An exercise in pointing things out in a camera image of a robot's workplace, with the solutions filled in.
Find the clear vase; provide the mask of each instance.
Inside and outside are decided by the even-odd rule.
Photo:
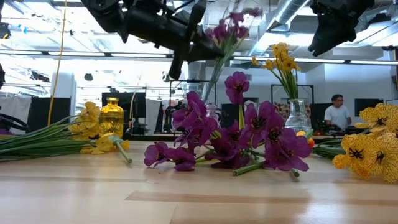
[[[206,105],[206,117],[213,118],[217,121],[218,127],[220,126],[219,115],[217,114],[217,105]]]
[[[304,99],[292,99],[290,103],[290,114],[285,122],[285,128],[292,128],[296,133],[299,131],[309,131],[311,120],[305,111]]]

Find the wooden table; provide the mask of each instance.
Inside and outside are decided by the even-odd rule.
[[[131,167],[118,153],[1,163],[0,223],[398,223],[396,184],[359,180],[327,159],[306,159],[299,180],[208,164],[177,173],[145,167],[149,144],[131,143]]]

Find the purple flower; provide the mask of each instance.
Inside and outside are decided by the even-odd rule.
[[[242,135],[242,130],[239,130],[238,121],[229,128],[222,128],[221,138],[224,141],[228,141],[233,149],[244,149],[249,147],[249,136]]]
[[[231,103],[235,105],[243,104],[243,93],[248,91],[250,86],[246,75],[243,72],[234,72],[225,80],[226,94]]]
[[[216,130],[218,123],[213,118],[204,117],[201,123],[187,128],[175,142],[181,142],[180,146],[188,143],[190,148],[202,146],[209,140],[211,133]]]
[[[272,120],[273,128],[266,133],[266,153],[263,167],[290,171],[295,168],[307,171],[308,165],[301,160],[310,155],[311,149],[304,136],[296,136],[291,128],[284,128],[283,121]]]
[[[232,19],[232,21],[235,23],[235,24],[238,24],[238,22],[240,21],[240,22],[243,22],[243,13],[242,12],[231,12],[230,14],[229,14],[229,18],[231,18]]]
[[[155,168],[157,165],[169,161],[169,158],[165,156],[165,152],[167,150],[169,150],[169,147],[164,142],[155,142],[154,145],[148,146],[147,150],[144,153],[144,164],[149,167],[152,164],[155,164]]]
[[[247,9],[243,9],[242,11],[245,14],[249,14],[250,16],[253,17],[258,17],[258,16],[262,16],[262,9],[259,9],[258,7],[253,8],[247,8]]]
[[[173,112],[173,126],[175,128],[189,128],[206,116],[205,103],[199,98],[197,93],[193,91],[187,93],[187,101],[188,108]]]
[[[206,160],[217,159],[220,162],[213,164],[214,168],[238,169],[249,162],[249,156],[243,154],[243,150],[234,149],[232,145],[223,139],[211,141],[215,152],[205,155]]]
[[[228,30],[224,20],[220,20],[218,26],[213,29],[213,35],[219,43],[227,38]]]
[[[236,37],[237,38],[243,38],[249,34],[249,29],[244,27],[244,26],[239,26],[236,29]]]
[[[175,163],[174,169],[177,171],[193,171],[195,168],[195,156],[189,153],[188,149],[178,147],[166,151],[167,157],[171,158]]]
[[[276,106],[269,101],[265,101],[261,103],[257,115],[254,105],[252,103],[248,105],[244,113],[245,128],[243,129],[243,134],[251,138],[252,147],[257,148],[258,144],[264,139],[263,136],[269,128],[267,125],[268,120],[282,119],[275,112],[276,109]]]

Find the glass vase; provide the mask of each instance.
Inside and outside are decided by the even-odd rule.
[[[116,134],[123,136],[124,111],[118,106],[119,99],[109,97],[108,104],[101,109],[99,123],[101,125],[100,135]]]
[[[217,113],[217,105],[206,105],[206,117],[215,119],[218,123],[218,127],[220,126],[220,114]]]
[[[285,122],[285,128],[292,128],[296,133],[309,131],[311,121],[305,111],[305,99],[292,99],[290,103],[290,114]]]

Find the cable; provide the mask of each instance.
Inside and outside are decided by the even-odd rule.
[[[63,52],[63,33],[65,32],[65,21],[67,18],[67,2],[68,0],[65,0],[65,5],[64,5],[64,10],[63,10],[63,19],[62,19],[62,34],[61,34],[61,49],[60,49],[60,57],[58,59],[58,66],[57,66],[57,73],[55,74],[55,81],[54,81],[54,88],[52,90],[51,94],[51,100],[50,100],[50,109],[49,109],[49,118],[47,120],[47,126],[51,125],[51,112],[52,112],[52,106],[54,104],[54,96],[55,96],[55,89],[57,88],[57,82],[58,82],[58,75],[60,72],[60,66],[61,66],[61,59],[62,59],[62,52]]]

